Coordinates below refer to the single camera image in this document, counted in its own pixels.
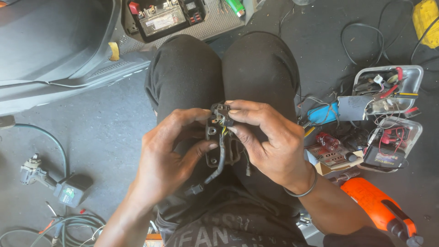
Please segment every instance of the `gray floor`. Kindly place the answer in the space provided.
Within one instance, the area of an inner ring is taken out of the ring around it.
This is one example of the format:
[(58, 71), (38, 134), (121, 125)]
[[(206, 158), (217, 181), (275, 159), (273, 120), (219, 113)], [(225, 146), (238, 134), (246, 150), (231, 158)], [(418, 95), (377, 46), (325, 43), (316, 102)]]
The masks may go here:
[[(384, 4), (381, 0), (317, 0), (312, 5), (295, 7), (294, 13), (285, 19), (282, 38), (297, 60), (303, 95), (312, 93), (330, 101), (329, 95), (339, 85), (340, 78), (359, 70), (352, 66), (340, 44), (341, 29), (356, 21), (376, 25)], [(247, 27), (224, 35), (211, 46), (221, 56), (234, 40), (249, 31), (278, 33), (279, 20), (291, 7), (292, 3), (287, 0), (267, 0)], [(399, 11), (396, 7), (393, 12), (397, 16)], [(383, 29), (394, 34), (388, 26), (394, 26), (397, 19), (393, 15), (386, 17), (389, 24)], [(376, 34), (368, 31), (347, 33), (348, 42), (355, 37), (348, 44), (348, 48), (353, 49), (353, 56), (365, 58), (366, 63), (376, 56), (377, 49), (374, 46)], [(416, 43), (411, 23), (402, 36), (389, 50), (389, 55), (406, 64)], [(437, 55), (434, 50), (421, 47), (415, 61), (434, 55)], [(439, 168), (434, 157), (439, 136), (435, 123), (439, 117), (435, 114), (438, 99), (431, 90), (436, 80), (437, 76), (426, 73), (422, 85), (428, 92), (421, 92), (416, 101), (423, 114), (413, 120), (423, 125), (424, 133), (408, 158), (410, 166), (393, 174), (364, 173), (414, 220), (418, 232), (425, 238), (424, 246), (439, 242), (436, 234), (439, 229)], [(50, 131), (66, 149), (72, 172), (93, 177), (90, 197), (72, 213), (86, 208), (108, 220), (124, 197), (137, 169), (141, 137), (155, 126), (155, 115), (144, 94), (143, 83), (144, 73), (137, 73), (109, 87), (15, 115), (18, 123), (34, 124)], [(306, 103), (305, 109), (309, 107), (311, 103)], [(51, 140), (29, 129), (12, 128), (0, 132), (0, 232), (15, 226), (43, 229), (51, 216), (44, 201), (51, 202), (61, 213), (61, 206), (48, 189), (40, 184), (24, 186), (19, 183), (20, 166), (34, 153), (40, 153), (47, 165), (57, 171), (56, 179), (61, 178), (61, 157)], [(322, 238), (321, 234), (316, 235), (310, 243), (321, 246)], [(32, 239), (32, 236), (15, 235), (10, 241), (16, 243), (14, 246), (28, 246)]]

